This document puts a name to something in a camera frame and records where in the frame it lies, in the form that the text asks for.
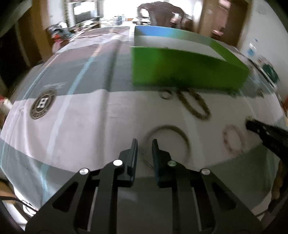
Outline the person's right hand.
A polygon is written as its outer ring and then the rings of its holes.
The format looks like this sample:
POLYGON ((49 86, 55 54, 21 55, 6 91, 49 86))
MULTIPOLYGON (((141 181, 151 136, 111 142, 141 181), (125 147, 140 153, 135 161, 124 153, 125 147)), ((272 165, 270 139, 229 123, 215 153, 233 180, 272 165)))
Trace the person's right hand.
POLYGON ((283 171, 283 164, 282 161, 279 161, 278 171, 276 173, 276 178, 274 180, 273 187, 271 190, 271 200, 277 200, 280 197, 280 188, 283 185, 282 171, 283 171))

